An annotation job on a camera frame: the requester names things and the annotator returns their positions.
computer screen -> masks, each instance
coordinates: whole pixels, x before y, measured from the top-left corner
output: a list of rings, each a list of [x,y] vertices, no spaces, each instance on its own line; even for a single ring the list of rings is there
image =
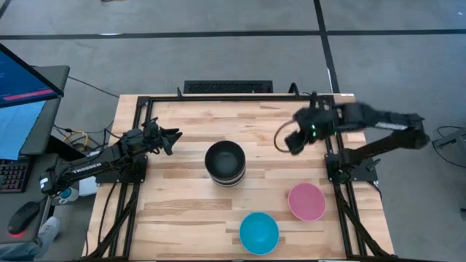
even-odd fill
[[[0,44],[0,108],[63,96],[63,91]]]

person's foot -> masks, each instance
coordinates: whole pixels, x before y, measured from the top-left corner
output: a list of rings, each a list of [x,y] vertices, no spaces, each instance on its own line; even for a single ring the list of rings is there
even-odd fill
[[[58,232],[60,230],[60,221],[58,218],[52,216],[47,221],[45,221],[44,225],[41,226],[39,229],[39,233],[37,234],[37,237],[39,238],[39,246],[40,246],[40,251],[37,253],[36,258],[41,258],[42,256],[45,255],[47,250],[49,249],[50,244],[52,244],[52,241],[56,238],[58,235]]]

gray floor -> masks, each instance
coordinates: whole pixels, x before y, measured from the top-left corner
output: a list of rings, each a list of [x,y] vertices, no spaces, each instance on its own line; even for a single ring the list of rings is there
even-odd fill
[[[321,2],[329,30],[466,28],[461,0]],[[13,0],[0,20],[0,34],[9,35],[272,29],[318,29],[312,1]],[[33,65],[70,65],[72,76],[115,94],[174,93],[195,79],[273,80],[275,92],[291,82],[301,91],[331,90],[318,36],[1,43]],[[438,126],[466,126],[466,36],[333,36],[330,44],[342,92],[376,108],[422,115],[432,139],[439,137]],[[56,124],[101,130],[116,104],[69,80]],[[381,134],[370,130],[367,137]],[[466,164],[454,146],[441,153]],[[459,208],[466,207],[465,170],[445,163],[430,146],[381,158],[377,170],[396,253],[464,261],[466,222]],[[44,259],[81,255],[91,211],[92,197],[57,208],[63,233]]]

blue bowl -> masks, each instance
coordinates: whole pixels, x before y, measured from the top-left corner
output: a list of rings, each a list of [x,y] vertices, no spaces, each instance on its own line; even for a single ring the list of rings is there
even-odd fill
[[[266,213],[251,213],[241,223],[240,241],[254,255],[272,252],[280,240],[275,220]]]

computer mouse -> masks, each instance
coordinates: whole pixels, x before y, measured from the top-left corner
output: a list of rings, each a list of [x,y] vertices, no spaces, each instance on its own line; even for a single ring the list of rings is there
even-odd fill
[[[10,234],[19,234],[23,232],[29,223],[39,213],[40,206],[38,202],[27,202],[9,219],[8,232]]]

